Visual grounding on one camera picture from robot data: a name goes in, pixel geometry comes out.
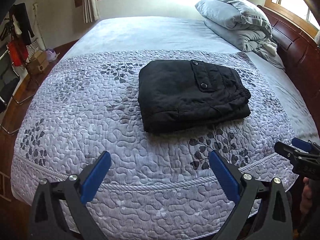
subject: bed frame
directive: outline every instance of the bed frame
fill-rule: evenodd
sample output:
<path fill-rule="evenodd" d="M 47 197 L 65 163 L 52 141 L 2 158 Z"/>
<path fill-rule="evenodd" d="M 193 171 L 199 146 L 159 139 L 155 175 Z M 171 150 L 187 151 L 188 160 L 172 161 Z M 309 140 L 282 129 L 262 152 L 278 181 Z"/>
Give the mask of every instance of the bed frame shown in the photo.
<path fill-rule="evenodd" d="M 302 29 L 273 11 L 258 7 L 272 25 L 285 72 L 302 95 L 320 134 L 320 49 Z"/>

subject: quilted bedspread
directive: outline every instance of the quilted bedspread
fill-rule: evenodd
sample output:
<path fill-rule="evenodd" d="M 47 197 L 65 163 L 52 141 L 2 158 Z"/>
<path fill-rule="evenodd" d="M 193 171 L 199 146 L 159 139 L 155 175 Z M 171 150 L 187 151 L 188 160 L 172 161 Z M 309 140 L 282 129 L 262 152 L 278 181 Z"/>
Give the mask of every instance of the quilted bedspread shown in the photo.
<path fill-rule="evenodd" d="M 252 95 L 241 120 L 167 134 L 143 130 L 139 70 L 151 60 L 202 60 L 234 68 Z M 260 180 L 296 179 L 274 143 L 290 144 L 290 121 L 275 93 L 243 53 L 190 50 L 116 51 L 58 63 L 34 96 L 14 147 L 11 184 L 32 203 L 39 180 L 64 180 L 111 154 L 112 166 L 94 200 L 93 218 L 111 239 L 194 239 L 217 232 L 231 212 L 208 152 Z M 67 205 L 69 227 L 77 231 Z M 259 201 L 252 207 L 257 212 Z"/>

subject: metal screw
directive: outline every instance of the metal screw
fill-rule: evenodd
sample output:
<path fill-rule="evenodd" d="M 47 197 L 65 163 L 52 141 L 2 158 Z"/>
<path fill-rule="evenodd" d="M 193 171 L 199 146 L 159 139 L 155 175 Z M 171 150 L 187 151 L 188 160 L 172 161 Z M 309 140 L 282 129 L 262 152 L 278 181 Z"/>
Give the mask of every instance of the metal screw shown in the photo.
<path fill-rule="evenodd" d="M 72 174 L 69 176 L 69 180 L 71 180 L 71 181 L 75 181 L 77 179 L 78 179 L 78 176 L 76 174 Z"/>
<path fill-rule="evenodd" d="M 281 179 L 279 178 L 274 178 L 273 181 L 276 183 L 276 184 L 280 184 L 281 183 Z"/>
<path fill-rule="evenodd" d="M 48 182 L 47 179 L 41 179 L 40 184 L 41 184 L 41 185 L 44 185 L 44 184 L 46 184 L 47 182 Z"/>
<path fill-rule="evenodd" d="M 245 173 L 245 174 L 243 174 L 243 178 L 246 180 L 250 180 L 250 179 L 252 179 L 252 176 L 248 173 Z"/>

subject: light blue pillow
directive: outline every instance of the light blue pillow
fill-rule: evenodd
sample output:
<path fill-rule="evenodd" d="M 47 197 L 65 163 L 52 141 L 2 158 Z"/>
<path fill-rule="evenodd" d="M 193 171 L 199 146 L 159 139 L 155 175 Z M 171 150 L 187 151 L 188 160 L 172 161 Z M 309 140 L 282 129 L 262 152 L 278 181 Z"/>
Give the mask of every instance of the light blue pillow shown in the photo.
<path fill-rule="evenodd" d="M 200 0 L 195 6 L 203 17 L 228 30 L 245 30 L 255 25 L 271 37 L 267 16 L 247 0 Z"/>

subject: folded comforter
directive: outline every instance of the folded comforter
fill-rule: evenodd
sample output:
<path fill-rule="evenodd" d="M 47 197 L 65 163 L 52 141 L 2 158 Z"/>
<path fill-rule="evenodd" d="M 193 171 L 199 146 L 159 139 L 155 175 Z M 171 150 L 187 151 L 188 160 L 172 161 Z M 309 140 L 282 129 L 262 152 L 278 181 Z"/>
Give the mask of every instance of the folded comforter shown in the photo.
<path fill-rule="evenodd" d="M 200 0 L 196 9 L 204 23 L 217 35 L 244 52 L 253 51 L 274 66 L 283 69 L 272 41 L 267 16 L 247 0 Z"/>

